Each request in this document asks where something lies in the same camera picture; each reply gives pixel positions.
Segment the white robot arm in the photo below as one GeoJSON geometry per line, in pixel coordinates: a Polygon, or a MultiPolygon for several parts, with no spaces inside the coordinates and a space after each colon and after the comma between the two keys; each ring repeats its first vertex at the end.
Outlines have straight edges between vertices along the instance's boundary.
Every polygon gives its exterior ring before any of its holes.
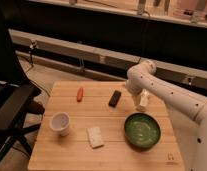
{"type": "Polygon", "coordinates": [[[156,65],[145,60],[127,71],[126,88],[137,96],[143,89],[166,101],[199,125],[191,171],[207,171],[207,97],[155,76],[156,65]]]}

